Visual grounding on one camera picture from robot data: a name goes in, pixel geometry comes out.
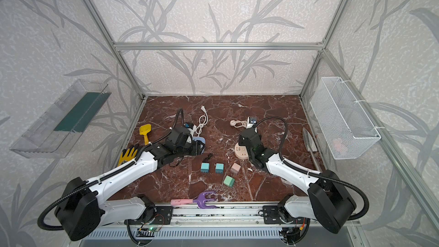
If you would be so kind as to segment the light green plug cube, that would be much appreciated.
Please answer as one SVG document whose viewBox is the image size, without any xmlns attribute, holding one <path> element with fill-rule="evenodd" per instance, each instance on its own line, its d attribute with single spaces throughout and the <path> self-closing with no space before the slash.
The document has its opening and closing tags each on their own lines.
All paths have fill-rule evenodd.
<svg viewBox="0 0 439 247">
<path fill-rule="evenodd" d="M 234 179 L 233 177 L 231 177 L 231 176 L 226 176 L 226 177 L 224 178 L 223 184 L 224 184 L 225 186 L 232 188 L 233 185 L 234 185 L 234 183 L 235 183 L 235 179 Z"/>
</svg>

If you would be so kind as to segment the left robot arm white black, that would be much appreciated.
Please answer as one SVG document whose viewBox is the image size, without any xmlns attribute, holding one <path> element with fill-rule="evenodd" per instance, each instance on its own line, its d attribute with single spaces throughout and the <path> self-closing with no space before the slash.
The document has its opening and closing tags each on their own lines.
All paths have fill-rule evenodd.
<svg viewBox="0 0 439 247">
<path fill-rule="evenodd" d="M 109 199 L 132 182 L 144 177 L 177 158 L 201 155 L 206 146 L 202 137 L 194 135 L 193 124 L 184 122 L 184 112 L 178 109 L 176 123 L 155 142 L 135 148 L 133 159 L 88 180 L 71 180 L 58 200 L 50 204 L 37 219 L 45 231 L 65 231 L 69 239 L 78 241 L 98 227 L 120 220 L 136 220 L 153 209 L 153 204 L 139 196 L 128 200 Z"/>
</svg>

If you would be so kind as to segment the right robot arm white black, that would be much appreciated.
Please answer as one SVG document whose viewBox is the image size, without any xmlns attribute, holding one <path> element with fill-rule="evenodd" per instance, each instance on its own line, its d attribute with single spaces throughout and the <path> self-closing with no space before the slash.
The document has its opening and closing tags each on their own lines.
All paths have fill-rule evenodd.
<svg viewBox="0 0 439 247">
<path fill-rule="evenodd" d="M 318 221 L 331 233 L 338 233 L 347 221 L 364 217 L 370 208 L 367 195 L 358 187 L 341 180 L 335 172 L 312 170 L 288 160 L 277 150 L 266 148 L 257 128 L 260 122 L 249 117 L 238 138 L 249 162 L 257 169 L 278 176 L 298 187 L 306 196 L 286 196 L 278 204 L 282 221 L 295 218 Z"/>
</svg>

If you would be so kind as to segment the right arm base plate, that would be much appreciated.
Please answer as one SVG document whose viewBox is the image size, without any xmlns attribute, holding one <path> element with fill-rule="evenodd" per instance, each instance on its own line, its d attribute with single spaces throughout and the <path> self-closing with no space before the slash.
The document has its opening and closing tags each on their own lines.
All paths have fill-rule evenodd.
<svg viewBox="0 0 439 247">
<path fill-rule="evenodd" d="M 262 207 L 264 224 L 290 224 L 293 218 L 279 211 L 276 205 L 265 205 Z"/>
</svg>

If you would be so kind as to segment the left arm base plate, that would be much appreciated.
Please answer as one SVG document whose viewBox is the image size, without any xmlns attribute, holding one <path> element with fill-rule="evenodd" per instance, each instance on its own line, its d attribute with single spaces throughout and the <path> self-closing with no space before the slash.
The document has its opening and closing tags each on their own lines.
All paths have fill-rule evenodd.
<svg viewBox="0 0 439 247">
<path fill-rule="evenodd" d="M 147 207 L 138 218 L 138 221 L 148 225 L 170 225 L 173 209 L 174 208 L 170 205 L 159 205 L 154 208 Z"/>
</svg>

